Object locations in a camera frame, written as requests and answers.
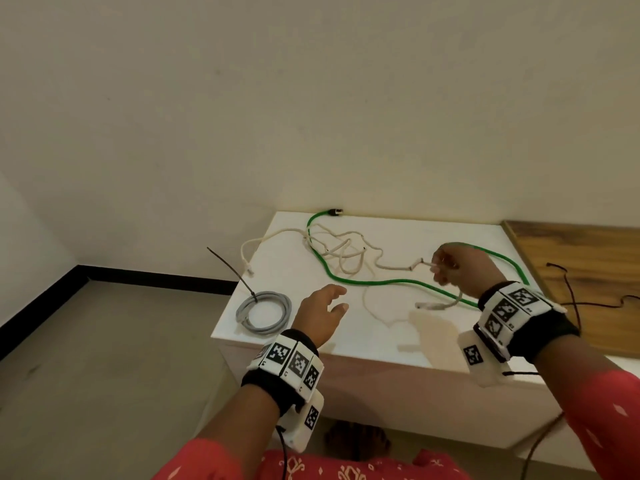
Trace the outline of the person's left hand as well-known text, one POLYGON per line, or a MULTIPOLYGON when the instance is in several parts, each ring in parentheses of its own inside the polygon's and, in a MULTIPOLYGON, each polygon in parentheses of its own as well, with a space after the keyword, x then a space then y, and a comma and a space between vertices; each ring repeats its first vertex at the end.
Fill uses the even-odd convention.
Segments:
POLYGON ((340 321, 331 321, 327 316, 328 312, 336 306, 333 302, 346 293, 345 287, 336 284, 328 284, 314 291, 302 300, 292 329, 304 333, 316 347, 323 346, 332 338, 340 324, 340 321))

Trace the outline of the person's right hand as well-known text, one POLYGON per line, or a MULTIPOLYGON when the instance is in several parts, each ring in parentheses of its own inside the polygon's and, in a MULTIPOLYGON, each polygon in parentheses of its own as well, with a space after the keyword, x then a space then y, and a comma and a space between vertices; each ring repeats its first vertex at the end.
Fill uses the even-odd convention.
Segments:
POLYGON ((454 245, 457 245, 458 282, 453 286, 464 295, 478 299, 487 290, 507 282, 505 275, 484 251, 466 244, 454 245))

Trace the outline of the person's red patterned garment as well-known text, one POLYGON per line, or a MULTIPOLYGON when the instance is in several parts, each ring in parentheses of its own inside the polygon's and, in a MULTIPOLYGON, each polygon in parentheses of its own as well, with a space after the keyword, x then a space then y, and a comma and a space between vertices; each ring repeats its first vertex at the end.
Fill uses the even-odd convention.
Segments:
MULTIPOLYGON (((640 379, 599 372, 563 405, 564 417, 602 480, 640 480, 640 379)), ((245 480, 223 446, 193 439, 151 480, 245 480)), ((392 458, 348 461, 267 450, 253 480, 472 480, 446 454, 420 450, 411 463, 392 458)))

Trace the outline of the person's left forearm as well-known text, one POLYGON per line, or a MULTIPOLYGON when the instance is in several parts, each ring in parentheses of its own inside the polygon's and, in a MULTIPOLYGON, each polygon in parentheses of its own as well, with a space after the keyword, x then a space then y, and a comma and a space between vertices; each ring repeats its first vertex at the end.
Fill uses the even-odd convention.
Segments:
POLYGON ((221 444, 249 472, 260 462, 279 418, 280 409, 267 392, 245 385, 196 437, 221 444))

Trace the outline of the person's right forearm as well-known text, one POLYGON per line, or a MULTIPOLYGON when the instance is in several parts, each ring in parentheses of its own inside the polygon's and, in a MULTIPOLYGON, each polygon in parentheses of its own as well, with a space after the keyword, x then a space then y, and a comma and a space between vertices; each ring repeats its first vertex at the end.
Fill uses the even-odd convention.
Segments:
POLYGON ((533 365, 559 404, 567 402, 593 376, 621 368, 584 339, 553 339, 535 356, 533 365))

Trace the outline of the black baseboard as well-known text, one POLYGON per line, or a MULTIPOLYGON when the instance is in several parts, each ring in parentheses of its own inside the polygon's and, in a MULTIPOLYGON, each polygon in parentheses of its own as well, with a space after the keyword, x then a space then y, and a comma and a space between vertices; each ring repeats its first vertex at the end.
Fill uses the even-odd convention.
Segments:
POLYGON ((238 282, 77 265, 0 326, 0 361, 91 281, 231 296, 238 282))

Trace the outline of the white box table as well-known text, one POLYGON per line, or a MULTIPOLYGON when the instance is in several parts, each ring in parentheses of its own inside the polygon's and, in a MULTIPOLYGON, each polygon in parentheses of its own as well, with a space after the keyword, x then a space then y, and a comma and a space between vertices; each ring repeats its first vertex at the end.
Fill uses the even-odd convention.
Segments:
MULTIPOLYGON (((454 223, 277 212, 263 235, 233 248, 209 247, 258 295, 290 300, 326 284, 348 289, 350 307, 319 348, 323 415, 420 435, 508 449, 518 457, 593 470, 540 376, 480 387, 457 344, 480 318, 476 299, 432 282, 432 254, 444 243, 484 250, 508 280, 536 283, 501 224, 454 223)), ((284 329, 278 299, 255 303, 239 281, 212 331, 237 381, 259 350, 284 329)))

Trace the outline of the brown wooden board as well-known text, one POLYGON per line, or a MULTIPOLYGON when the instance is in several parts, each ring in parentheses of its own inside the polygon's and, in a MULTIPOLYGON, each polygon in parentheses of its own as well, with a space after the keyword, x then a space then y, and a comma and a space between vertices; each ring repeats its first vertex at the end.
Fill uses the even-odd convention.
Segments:
POLYGON ((640 227, 514 220, 502 227, 590 345, 640 360, 640 227))

